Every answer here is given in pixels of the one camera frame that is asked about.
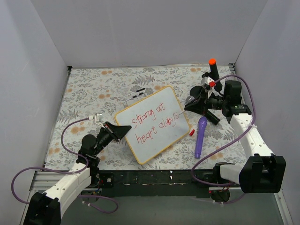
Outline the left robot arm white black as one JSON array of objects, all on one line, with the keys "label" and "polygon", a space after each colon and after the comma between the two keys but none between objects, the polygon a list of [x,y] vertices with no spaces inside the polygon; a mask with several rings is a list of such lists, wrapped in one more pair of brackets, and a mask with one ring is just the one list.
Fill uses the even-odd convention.
[{"label": "left robot arm white black", "polygon": [[72,202],[87,188],[111,187],[113,175],[101,173],[98,154],[111,142],[120,141],[131,126],[117,126],[105,122],[97,136],[82,138],[78,158],[66,175],[45,192],[35,193],[24,219],[25,225],[59,225]]}]

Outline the yellow framed whiteboard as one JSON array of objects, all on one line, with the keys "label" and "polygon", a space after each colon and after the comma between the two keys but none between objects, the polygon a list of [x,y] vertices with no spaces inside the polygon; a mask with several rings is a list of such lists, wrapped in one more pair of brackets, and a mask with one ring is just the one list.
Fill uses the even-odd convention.
[{"label": "yellow framed whiteboard", "polygon": [[131,125],[125,139],[143,165],[188,135],[190,126],[172,86],[137,101],[115,115],[118,125]]}]

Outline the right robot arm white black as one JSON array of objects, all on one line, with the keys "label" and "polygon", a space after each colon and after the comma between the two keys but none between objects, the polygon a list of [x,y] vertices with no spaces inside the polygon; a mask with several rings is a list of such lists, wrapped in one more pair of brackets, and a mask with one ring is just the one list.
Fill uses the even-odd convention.
[{"label": "right robot arm white black", "polygon": [[225,187],[237,184],[244,193],[279,192],[286,161],[283,156],[275,155],[262,139],[254,125],[254,109],[241,102],[241,83],[226,81],[221,96],[211,92],[214,87],[216,84],[213,80],[193,87],[190,91],[192,100],[185,105],[185,110],[200,114],[213,124],[218,124],[219,119],[210,110],[221,110],[238,136],[232,142],[241,143],[247,160],[243,166],[233,163],[215,164],[211,182],[197,178],[194,172],[193,179],[210,186]]}]

